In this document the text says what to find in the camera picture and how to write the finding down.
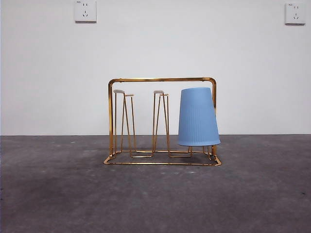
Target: wall socket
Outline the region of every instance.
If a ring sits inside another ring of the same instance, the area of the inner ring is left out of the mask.
[[[74,3],[74,20],[76,22],[96,22],[96,0],[76,0]]]
[[[285,4],[285,24],[306,24],[306,7],[304,3],[293,2]]]

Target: gray floor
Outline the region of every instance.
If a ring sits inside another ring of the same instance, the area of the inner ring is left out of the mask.
[[[120,166],[107,136],[2,137],[2,232],[311,232],[311,135],[221,141],[219,167]]]

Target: metal frame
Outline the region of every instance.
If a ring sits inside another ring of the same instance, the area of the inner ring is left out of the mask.
[[[132,79],[112,79],[110,80],[108,84],[108,107],[109,107],[109,156],[105,159],[104,164],[115,164],[115,165],[195,165],[195,166],[220,166],[222,163],[219,160],[219,158],[216,155],[217,151],[217,146],[213,145],[211,147],[211,152],[209,152],[209,146],[207,147],[207,152],[205,151],[205,147],[203,148],[203,151],[193,151],[192,147],[188,147],[187,151],[182,151],[182,150],[170,150],[170,137],[169,137],[169,126],[166,124],[166,133],[167,133],[167,143],[168,143],[168,149],[167,150],[156,150],[155,148],[155,135],[154,135],[154,128],[153,128],[153,143],[152,143],[152,149],[151,150],[137,150],[135,147],[135,150],[121,150],[117,151],[117,145],[114,143],[114,136],[116,138],[117,133],[116,133],[116,128],[115,128],[115,135],[114,135],[114,125],[113,125],[113,101],[112,101],[112,86],[114,83],[135,83],[135,82],[195,82],[195,81],[201,81],[201,82],[211,82],[212,83],[212,98],[213,98],[213,105],[214,109],[216,112],[216,81],[213,78],[209,77],[202,77],[202,78],[132,78]],[[164,109],[165,109],[165,102],[164,102],[164,97],[167,96],[167,115],[165,114],[165,118],[167,116],[168,118],[168,95],[167,94],[162,94],[163,95],[163,103],[164,103]],[[123,110],[124,110],[124,104],[126,105],[126,94],[124,93],[124,101],[123,101]],[[133,107],[133,95],[128,95],[131,96],[131,102],[132,102],[132,107]],[[155,100],[156,100],[156,94],[154,93],[154,108],[155,108]],[[134,111],[132,108],[132,117],[133,117],[133,124],[134,124]],[[168,155],[171,158],[181,158],[181,157],[191,157],[193,153],[203,153],[207,155],[207,159],[209,160],[214,160],[216,163],[210,164],[210,163],[145,163],[145,162],[128,162],[128,163],[123,163],[123,162],[111,162],[111,160],[115,159],[118,153],[121,152],[130,152],[130,155],[132,158],[146,158],[146,157],[152,157],[155,153],[158,152],[164,152],[168,153]],[[133,156],[132,153],[151,153],[151,155],[148,156]],[[178,153],[178,154],[189,154],[188,156],[173,156],[171,155],[172,153]]]

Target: gold metal rack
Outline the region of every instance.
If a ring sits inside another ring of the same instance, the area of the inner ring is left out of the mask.
[[[108,103],[109,103],[109,156],[105,159],[104,164],[118,164],[118,165],[195,165],[195,166],[220,166],[222,163],[216,155],[217,146],[207,146],[207,151],[205,147],[202,147],[202,151],[194,151],[192,147],[188,147],[187,151],[183,150],[171,150],[170,149],[170,131],[169,131],[169,95],[164,94],[163,91],[154,91],[154,116],[153,116],[153,135],[152,135],[152,148],[151,150],[137,150],[136,148],[136,136],[135,136],[135,125],[134,125],[134,110],[133,110],[133,94],[127,95],[122,90],[114,90],[115,92],[115,119],[113,119],[113,101],[112,101],[112,87],[113,83],[134,83],[134,82],[211,82],[212,83],[212,98],[213,105],[216,112],[216,81],[213,78],[132,78],[132,79],[112,79],[108,84]],[[122,133],[121,133],[121,150],[117,150],[117,124],[116,124],[116,113],[117,113],[117,94],[123,94],[123,113],[122,113]],[[157,110],[157,120],[155,128],[155,107],[156,107],[156,94],[159,94],[158,110]],[[133,138],[134,138],[134,150],[131,144],[131,135],[129,130],[129,122],[127,116],[126,107],[126,97],[131,97],[132,105],[132,122],[133,122]],[[163,98],[163,108],[165,116],[165,126],[166,126],[166,138],[167,138],[167,150],[156,150],[156,138],[157,138],[157,127],[159,118],[159,108],[161,97]],[[124,113],[126,117],[127,132],[128,132],[128,146],[129,150],[123,150],[123,123],[124,123]],[[194,153],[202,153],[207,155],[207,159],[214,161],[213,163],[156,163],[156,162],[112,162],[111,160],[117,157],[117,154],[122,152],[129,152],[131,158],[150,158],[156,153],[167,153],[171,158],[185,158],[191,157]],[[149,155],[140,156],[139,153],[149,153]]]

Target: ribbed cup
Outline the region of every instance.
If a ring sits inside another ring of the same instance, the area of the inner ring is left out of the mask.
[[[220,144],[210,88],[197,87],[181,91],[178,144]]]

